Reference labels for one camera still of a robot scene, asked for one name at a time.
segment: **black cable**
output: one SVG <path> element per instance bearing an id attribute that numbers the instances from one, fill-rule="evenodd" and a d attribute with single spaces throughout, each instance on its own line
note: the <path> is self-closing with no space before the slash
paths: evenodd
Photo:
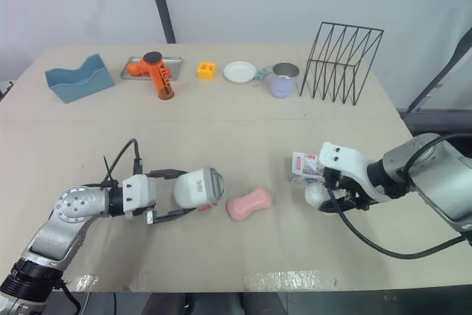
<path id="1" fill-rule="evenodd" d="M 115 292 L 113 292 L 113 303 L 114 303 L 113 314 L 117 315 L 117 293 Z"/>
<path id="2" fill-rule="evenodd" d="M 74 298 L 72 293 L 68 290 L 65 282 L 63 280 L 60 280 L 59 284 L 57 285 L 56 288 L 60 288 L 60 289 L 63 290 L 66 297 L 71 301 L 72 304 L 75 305 L 76 311 L 74 312 L 74 315 L 78 315 L 80 313 L 80 309 L 81 309 L 80 303 L 78 302 L 77 299 Z"/>
<path id="3" fill-rule="evenodd" d="M 103 184 L 83 184 L 85 187 L 102 187 Z"/>
<path id="4" fill-rule="evenodd" d="M 105 182 L 106 180 L 108 180 L 111 173 L 113 172 L 113 169 L 115 168 L 115 166 L 117 166 L 118 161 L 121 159 L 122 155 L 126 152 L 126 149 L 128 149 L 131 144 L 134 144 L 134 159 L 135 159 L 135 161 L 136 160 L 141 160 L 141 156 L 139 156 L 138 141 L 133 138 L 128 143 L 126 143 L 126 145 L 118 153 L 117 157 L 113 161 L 113 164 L 111 164 L 111 166 L 110 166 L 110 170 L 106 173 L 106 175 L 103 178 L 102 182 Z"/>
<path id="5" fill-rule="evenodd" d="M 113 178 L 111 177 L 110 167 L 108 166 L 108 162 L 106 161 L 106 156 L 103 156 L 103 161 L 105 162 L 106 173 L 110 176 L 110 180 L 113 180 Z"/>
<path id="6" fill-rule="evenodd" d="M 330 195 L 331 203 L 333 204 L 334 208 L 336 209 L 336 212 L 339 214 L 342 221 L 344 222 L 344 224 L 346 224 L 346 226 L 349 228 L 349 230 L 351 232 L 353 232 L 354 235 L 357 236 L 359 239 L 361 239 L 364 243 L 366 243 L 367 245 L 369 245 L 370 247 L 372 247 L 373 249 L 379 251 L 380 253 L 382 253 L 384 255 L 394 257 L 394 258 L 400 258 L 402 260 L 414 260 L 414 259 L 417 259 L 417 258 L 422 258 L 422 257 L 425 257 L 425 256 L 435 254 L 436 252 L 447 249 L 448 247 L 453 246 L 453 245 L 455 245 L 457 243 L 460 243 L 460 242 L 465 240 L 465 238 L 463 236 L 458 236 L 457 238 L 450 239 L 449 241 L 446 241 L 445 243 L 441 243 L 439 245 L 436 245 L 434 247 L 431 247 L 430 249 L 427 249 L 427 250 L 424 250 L 424 251 L 421 251 L 421 252 L 415 252 L 414 254 L 399 254 L 397 252 L 389 251 L 387 249 L 384 249 L 383 247 L 380 247 L 379 245 L 377 245 L 373 241 L 371 241 L 368 238 L 366 238 L 365 236 L 363 236 L 361 234 L 361 232 L 359 232 L 351 224 L 349 219 L 346 218 L 346 215 L 343 213 L 341 207 L 339 206 L 339 204 L 336 200 L 336 197 L 334 196 L 333 190 L 330 189 L 330 188 L 327 188 L 327 192 L 328 192 L 328 195 Z"/>
<path id="7" fill-rule="evenodd" d="M 453 138 L 472 138 L 472 133 L 452 133 L 452 134 L 446 134 L 444 136 L 439 136 L 430 142 L 426 143 L 424 146 L 422 146 L 420 149 L 417 150 L 416 153 L 412 155 L 412 157 L 406 162 L 405 167 L 403 169 L 403 179 L 405 180 L 405 183 L 409 184 L 409 172 L 410 169 L 412 168 L 414 162 L 429 148 L 434 147 L 436 144 L 441 143 L 445 140 L 448 139 L 453 139 Z"/>
<path id="8" fill-rule="evenodd" d="M 184 215 L 189 214 L 190 212 L 193 212 L 194 210 L 197 210 L 196 208 L 186 208 L 184 210 L 171 210 L 168 212 L 166 215 L 162 215 L 160 217 L 153 217 L 153 224 L 160 224 L 160 223 L 166 223 L 168 221 L 174 221 L 175 219 L 179 219 L 183 217 Z"/>

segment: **small package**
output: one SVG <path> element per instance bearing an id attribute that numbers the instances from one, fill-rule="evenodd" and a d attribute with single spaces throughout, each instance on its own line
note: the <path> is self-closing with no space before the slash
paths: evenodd
<path id="1" fill-rule="evenodd" d="M 318 171 L 318 157 L 294 151 L 292 155 L 292 173 L 299 177 L 292 182 L 310 184 L 322 178 Z"/>

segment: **wooden table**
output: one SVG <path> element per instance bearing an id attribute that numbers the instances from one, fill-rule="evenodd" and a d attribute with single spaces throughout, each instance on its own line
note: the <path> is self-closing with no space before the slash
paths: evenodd
<path id="1" fill-rule="evenodd" d="M 168 224 L 144 217 L 96 221 L 67 270 L 79 291 L 365 290 L 470 283 L 466 243 L 422 260 L 396 260 L 359 241 L 336 215 L 310 207 L 290 183 L 292 151 L 317 153 L 325 141 L 380 158 L 410 134 L 371 74 L 357 106 L 295 94 L 277 99 L 254 83 L 236 85 L 222 68 L 248 60 L 261 68 L 290 61 L 304 68 L 310 44 L 60 46 L 48 48 L 0 104 L 0 247 L 6 275 L 67 188 L 99 181 L 103 155 L 113 159 L 132 137 L 145 170 L 215 167 L 225 198 L 267 187 L 274 206 L 244 222 L 224 204 Z M 132 56 L 159 50 L 184 65 L 162 101 L 151 82 L 123 80 Z M 77 68 L 102 56 L 115 86 L 64 104 L 46 86 L 48 69 Z M 213 81 L 198 80 L 200 61 L 218 64 Z M 131 174 L 131 153 L 114 177 Z M 171 181 L 159 182 L 166 213 Z M 417 195 L 347 213 L 374 241 L 416 252 L 456 234 Z"/>

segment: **blue tray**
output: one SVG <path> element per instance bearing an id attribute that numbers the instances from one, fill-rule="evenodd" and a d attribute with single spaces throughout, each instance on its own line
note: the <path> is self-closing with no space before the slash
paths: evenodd
<path id="1" fill-rule="evenodd" d="M 91 55 L 79 69 L 51 69 L 46 73 L 48 87 L 65 103 L 114 85 L 99 55 Z"/>

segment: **white wall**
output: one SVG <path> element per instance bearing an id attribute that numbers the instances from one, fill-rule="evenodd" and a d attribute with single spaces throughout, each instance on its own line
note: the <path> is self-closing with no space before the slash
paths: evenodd
<path id="1" fill-rule="evenodd" d="M 472 110 L 472 49 L 444 77 L 422 109 Z"/>
<path id="2" fill-rule="evenodd" d="M 154 0 L 0 0 L 0 80 L 46 47 L 165 43 Z"/>
<path id="3" fill-rule="evenodd" d="M 471 0 L 167 2 L 177 42 L 312 41 L 323 20 L 384 29 L 373 70 L 398 108 L 436 76 L 472 27 Z"/>
<path id="4" fill-rule="evenodd" d="M 472 27 L 471 0 L 167 0 L 177 42 L 312 41 L 319 23 L 383 28 L 374 72 L 406 108 Z M 1 0 L 0 80 L 47 45 L 165 42 L 154 0 Z"/>

